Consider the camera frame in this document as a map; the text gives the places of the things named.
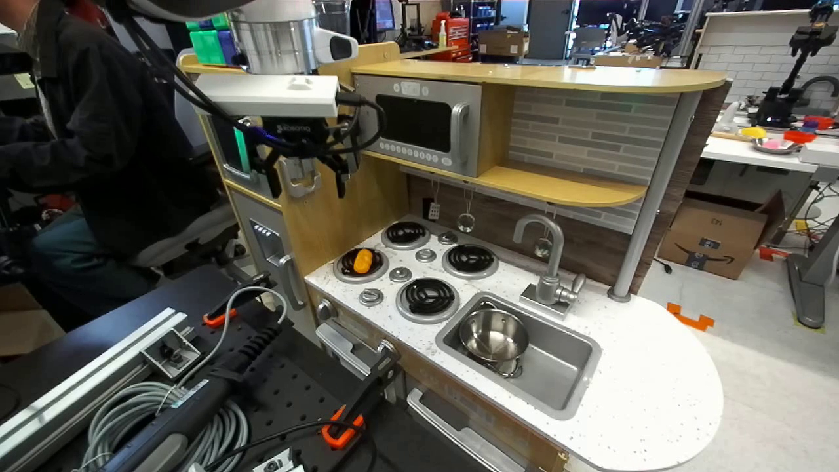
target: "black jacket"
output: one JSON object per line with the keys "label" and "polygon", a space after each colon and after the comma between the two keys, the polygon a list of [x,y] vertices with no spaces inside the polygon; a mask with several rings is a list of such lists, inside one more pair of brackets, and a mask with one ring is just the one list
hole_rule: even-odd
{"label": "black jacket", "polygon": [[188,165],[192,147],[147,64],[61,0],[38,2],[35,34],[35,81],[55,133],[45,120],[0,118],[0,184],[73,190],[120,257],[210,209],[214,185]]}

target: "sink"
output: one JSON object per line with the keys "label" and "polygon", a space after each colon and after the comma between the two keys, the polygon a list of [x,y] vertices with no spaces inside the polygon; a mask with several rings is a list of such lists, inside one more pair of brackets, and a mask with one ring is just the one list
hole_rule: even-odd
{"label": "sink", "polygon": [[[458,341],[458,325],[488,303],[516,315],[530,336],[530,346],[520,356],[520,370],[512,378],[471,356]],[[463,366],[496,379],[509,394],[526,397],[559,420],[573,416],[600,356],[600,346],[593,337],[496,293],[474,293],[437,333],[437,346],[463,362]]]}

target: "person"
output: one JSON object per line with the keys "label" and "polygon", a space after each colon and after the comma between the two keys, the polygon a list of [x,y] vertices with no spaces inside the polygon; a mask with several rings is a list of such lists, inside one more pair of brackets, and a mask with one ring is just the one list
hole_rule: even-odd
{"label": "person", "polygon": [[0,118],[0,185],[71,190],[75,207],[31,238],[31,273],[97,316],[156,276],[132,257],[217,199],[155,72],[63,0],[2,0],[0,24],[31,54],[41,118]]}

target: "faucet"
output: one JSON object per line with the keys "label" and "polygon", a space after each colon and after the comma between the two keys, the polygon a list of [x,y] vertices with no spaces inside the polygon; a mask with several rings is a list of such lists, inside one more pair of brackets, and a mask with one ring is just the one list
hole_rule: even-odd
{"label": "faucet", "polygon": [[567,245],[567,236],[564,236],[564,231],[559,228],[556,220],[550,220],[550,218],[546,218],[539,211],[530,211],[530,214],[516,220],[514,243],[524,241],[524,231],[526,231],[530,223],[539,223],[550,234],[550,257],[547,257],[546,276],[539,276],[539,282],[530,282],[524,287],[522,299],[546,303],[550,310],[562,310],[562,307],[567,307],[567,303],[572,303],[576,299],[576,293],[580,293],[580,287],[584,282],[584,276],[576,276],[572,282],[562,281],[559,261],[562,261],[562,252]]}
{"label": "faucet", "polygon": [[550,257],[547,257],[547,276],[550,278],[559,278],[559,261],[562,261],[562,252],[567,245],[567,236],[564,231],[559,228],[556,220],[539,214],[539,211],[530,211],[524,218],[516,220],[516,231],[514,231],[514,243],[522,243],[524,241],[524,231],[530,223],[543,223],[546,231],[550,234]]}

